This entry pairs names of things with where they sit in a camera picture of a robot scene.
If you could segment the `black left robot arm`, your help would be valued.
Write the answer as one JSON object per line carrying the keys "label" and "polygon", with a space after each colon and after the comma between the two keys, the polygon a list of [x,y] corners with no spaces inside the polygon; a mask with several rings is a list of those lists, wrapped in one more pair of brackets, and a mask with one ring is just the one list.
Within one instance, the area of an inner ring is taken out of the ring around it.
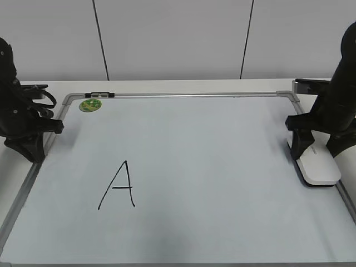
{"label": "black left robot arm", "polygon": [[44,134],[61,134],[64,128],[53,118],[57,101],[47,87],[20,83],[12,47],[1,39],[1,136],[5,146],[30,162],[44,160]]}

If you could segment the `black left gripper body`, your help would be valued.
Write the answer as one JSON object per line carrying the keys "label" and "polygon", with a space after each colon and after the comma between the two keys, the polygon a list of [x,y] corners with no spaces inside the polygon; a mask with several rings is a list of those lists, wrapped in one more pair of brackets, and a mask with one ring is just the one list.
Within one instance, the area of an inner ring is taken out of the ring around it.
{"label": "black left gripper body", "polygon": [[10,140],[22,139],[45,132],[61,134],[63,122],[52,118],[41,117],[33,110],[1,109],[1,137]]}

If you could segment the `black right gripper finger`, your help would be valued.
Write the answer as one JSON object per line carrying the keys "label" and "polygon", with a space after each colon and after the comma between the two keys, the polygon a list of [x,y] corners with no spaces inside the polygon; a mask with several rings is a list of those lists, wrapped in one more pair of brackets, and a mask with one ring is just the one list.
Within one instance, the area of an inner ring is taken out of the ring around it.
{"label": "black right gripper finger", "polygon": [[293,160],[297,160],[315,139],[310,130],[294,129],[292,133],[291,156]]}

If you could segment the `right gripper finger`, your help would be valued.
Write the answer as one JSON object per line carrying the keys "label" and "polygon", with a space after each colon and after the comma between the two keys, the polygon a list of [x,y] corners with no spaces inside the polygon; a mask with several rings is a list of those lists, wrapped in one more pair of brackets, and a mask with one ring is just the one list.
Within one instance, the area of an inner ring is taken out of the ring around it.
{"label": "right gripper finger", "polygon": [[328,142],[327,148],[333,157],[338,156],[344,150],[355,146],[355,132],[347,133],[344,135],[331,135]]}

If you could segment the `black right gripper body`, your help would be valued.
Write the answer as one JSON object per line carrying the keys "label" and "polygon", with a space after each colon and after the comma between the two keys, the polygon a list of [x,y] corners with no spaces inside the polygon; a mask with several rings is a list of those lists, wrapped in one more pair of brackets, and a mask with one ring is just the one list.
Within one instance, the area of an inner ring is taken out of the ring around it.
{"label": "black right gripper body", "polygon": [[313,131],[334,136],[355,134],[355,103],[314,105],[308,113],[288,116],[285,125],[300,135]]}

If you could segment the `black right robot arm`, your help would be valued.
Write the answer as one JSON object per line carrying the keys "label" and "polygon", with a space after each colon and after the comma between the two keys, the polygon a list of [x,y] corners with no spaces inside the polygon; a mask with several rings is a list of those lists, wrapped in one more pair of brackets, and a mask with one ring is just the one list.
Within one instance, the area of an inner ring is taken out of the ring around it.
{"label": "black right robot arm", "polygon": [[330,81],[293,81],[295,93],[317,97],[309,112],[290,115],[285,121],[293,132],[294,160],[314,143],[313,131],[330,135],[326,147],[333,157],[355,146],[355,23],[345,31],[340,51],[342,57]]}

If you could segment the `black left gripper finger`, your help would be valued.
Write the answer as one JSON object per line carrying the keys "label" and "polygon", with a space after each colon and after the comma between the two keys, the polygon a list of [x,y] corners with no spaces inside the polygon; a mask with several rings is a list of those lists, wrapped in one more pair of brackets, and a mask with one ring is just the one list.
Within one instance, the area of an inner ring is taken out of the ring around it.
{"label": "black left gripper finger", "polygon": [[6,138],[5,146],[20,153],[30,162],[42,162],[45,159],[43,133],[18,139]]}

